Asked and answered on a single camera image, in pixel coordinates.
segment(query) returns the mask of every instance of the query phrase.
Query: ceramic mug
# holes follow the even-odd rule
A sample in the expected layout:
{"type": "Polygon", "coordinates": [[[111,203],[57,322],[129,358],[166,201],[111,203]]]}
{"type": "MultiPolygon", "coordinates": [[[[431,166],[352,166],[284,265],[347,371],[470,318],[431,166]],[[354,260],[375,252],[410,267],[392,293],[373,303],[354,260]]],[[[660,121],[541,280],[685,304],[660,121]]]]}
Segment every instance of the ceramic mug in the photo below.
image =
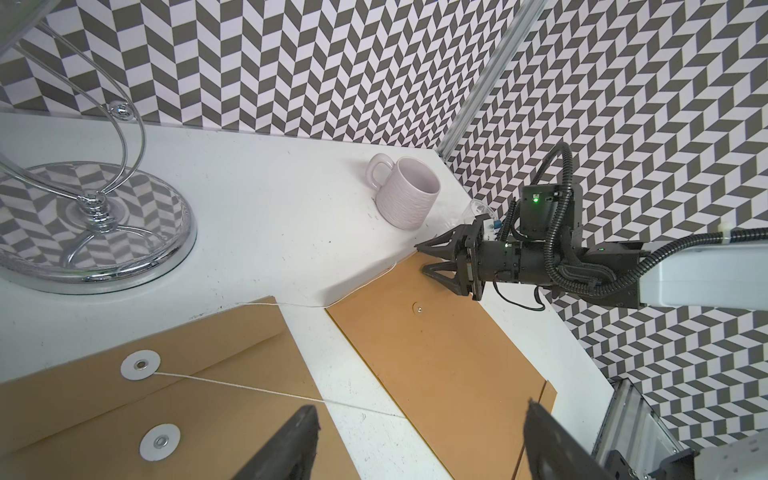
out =
{"type": "Polygon", "coordinates": [[[440,180],[429,167],[412,157],[393,162],[384,154],[376,154],[366,168],[366,180],[376,192],[376,207],[392,225],[403,230],[422,226],[440,193],[440,180]],[[373,178],[380,164],[392,173],[383,185],[373,178]]]}

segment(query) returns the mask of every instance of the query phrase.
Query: brown envelope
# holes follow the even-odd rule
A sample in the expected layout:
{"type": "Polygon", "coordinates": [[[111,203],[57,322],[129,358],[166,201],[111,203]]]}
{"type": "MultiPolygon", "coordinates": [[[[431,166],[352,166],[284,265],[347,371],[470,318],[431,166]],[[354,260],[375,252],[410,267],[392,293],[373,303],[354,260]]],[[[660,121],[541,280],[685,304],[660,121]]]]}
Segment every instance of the brown envelope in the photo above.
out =
{"type": "Polygon", "coordinates": [[[126,380],[120,364],[140,349],[160,354],[161,372],[321,398],[280,310],[242,306],[0,385],[0,478],[231,478],[307,403],[321,428],[313,479],[359,477],[321,402],[194,379],[126,380]],[[161,423],[179,427],[179,446],[144,461],[139,442],[161,423]]]}
{"type": "Polygon", "coordinates": [[[328,313],[454,478],[515,478],[528,400],[550,410],[555,391],[479,303],[421,273],[437,261],[416,253],[328,313]]]}

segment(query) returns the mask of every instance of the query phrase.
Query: chrome metal frame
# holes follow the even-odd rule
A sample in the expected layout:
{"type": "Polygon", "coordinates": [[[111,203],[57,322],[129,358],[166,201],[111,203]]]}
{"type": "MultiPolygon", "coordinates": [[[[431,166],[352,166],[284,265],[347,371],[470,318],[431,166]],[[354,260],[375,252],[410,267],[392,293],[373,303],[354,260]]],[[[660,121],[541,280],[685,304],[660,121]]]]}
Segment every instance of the chrome metal frame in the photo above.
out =
{"type": "Polygon", "coordinates": [[[638,478],[648,478],[647,474],[656,470],[661,460],[685,447],[629,379],[622,379],[614,388],[592,456],[604,467],[608,454],[618,450],[638,478]]]}
{"type": "Polygon", "coordinates": [[[512,19],[512,24],[502,36],[502,40],[493,51],[488,64],[480,72],[477,82],[472,86],[469,96],[462,104],[456,118],[451,122],[451,126],[435,149],[444,161],[447,161],[453,154],[462,139],[462,135],[467,131],[470,123],[485,103],[485,99],[496,85],[496,81],[502,77],[507,65],[525,40],[525,36],[544,11],[547,1],[525,0],[518,14],[512,19]]]}
{"type": "Polygon", "coordinates": [[[36,290],[53,293],[84,294],[122,290],[164,275],[188,255],[197,239],[197,225],[195,224],[192,212],[187,207],[188,204],[181,195],[174,191],[182,200],[184,208],[182,211],[181,228],[171,238],[166,238],[163,235],[142,228],[120,225],[118,223],[110,212],[107,195],[131,178],[141,164],[147,146],[147,133],[144,122],[130,96],[101,66],[45,23],[38,23],[36,28],[66,45],[78,57],[86,61],[98,73],[102,74],[124,99],[125,105],[121,105],[119,108],[113,108],[112,105],[105,107],[105,105],[100,104],[66,76],[46,65],[22,46],[12,46],[18,53],[24,55],[40,68],[43,68],[60,81],[72,87],[75,92],[87,98],[104,114],[118,133],[122,147],[122,158],[119,171],[104,186],[99,187],[95,191],[78,191],[69,185],[60,184],[34,174],[0,153],[0,170],[27,185],[73,200],[82,213],[85,225],[85,230],[74,240],[74,243],[62,252],[58,266],[37,266],[20,257],[7,256],[5,268],[0,269],[0,276],[36,290]],[[127,114],[129,110],[133,113],[132,116],[127,114]],[[141,146],[133,166],[128,168],[127,142],[118,119],[129,121],[131,117],[135,118],[138,123],[141,133],[141,146]],[[91,240],[114,231],[138,235],[144,238],[150,245],[157,242],[158,248],[153,253],[128,263],[90,269],[72,267],[73,259],[91,240]]]}

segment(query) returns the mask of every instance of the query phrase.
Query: chevron patterned wall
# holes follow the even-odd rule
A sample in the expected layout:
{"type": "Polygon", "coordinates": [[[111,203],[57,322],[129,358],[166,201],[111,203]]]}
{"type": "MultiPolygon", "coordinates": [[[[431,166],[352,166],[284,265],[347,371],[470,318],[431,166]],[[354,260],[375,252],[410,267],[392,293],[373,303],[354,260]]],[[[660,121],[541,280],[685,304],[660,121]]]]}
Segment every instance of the chevron patterned wall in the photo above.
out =
{"type": "MultiPolygon", "coordinates": [[[[143,118],[341,141],[434,147],[519,0],[61,0],[49,25],[130,88],[143,118]]],[[[112,87],[64,45],[22,46],[97,100],[112,87]]],[[[93,105],[12,52],[0,104],[93,105]]]]}
{"type": "MultiPolygon", "coordinates": [[[[673,239],[720,219],[765,227],[766,35],[760,0],[554,0],[449,165],[505,210],[564,138],[590,245],[673,239]]],[[[633,379],[688,445],[768,428],[768,313],[554,304],[603,373],[633,379]]]]}

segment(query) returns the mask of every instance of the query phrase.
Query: white table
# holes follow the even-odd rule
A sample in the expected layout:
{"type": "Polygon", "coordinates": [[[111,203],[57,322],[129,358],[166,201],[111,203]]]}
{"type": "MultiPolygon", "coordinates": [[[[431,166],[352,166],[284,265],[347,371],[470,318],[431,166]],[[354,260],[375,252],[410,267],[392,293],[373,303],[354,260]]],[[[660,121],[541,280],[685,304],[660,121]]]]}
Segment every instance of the white table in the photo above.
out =
{"type": "MultiPolygon", "coordinates": [[[[141,169],[189,200],[199,226],[192,253],[158,280],[98,296],[0,280],[0,382],[263,296],[327,305],[453,227],[469,202],[431,150],[158,126],[147,133],[141,169]],[[379,152],[417,157],[440,178],[437,203],[416,232],[390,226],[376,210],[363,172],[379,152]]],[[[0,149],[23,166],[115,161],[117,146],[105,121],[0,114],[0,149]]],[[[501,288],[532,302],[529,286],[501,288]]],[[[551,307],[523,310],[493,289],[482,305],[557,389],[554,417],[590,451],[612,388],[587,353],[551,307]]],[[[323,398],[402,415],[322,308],[281,310],[323,398]]],[[[405,418],[329,410],[361,477],[450,478],[405,418]]]]}

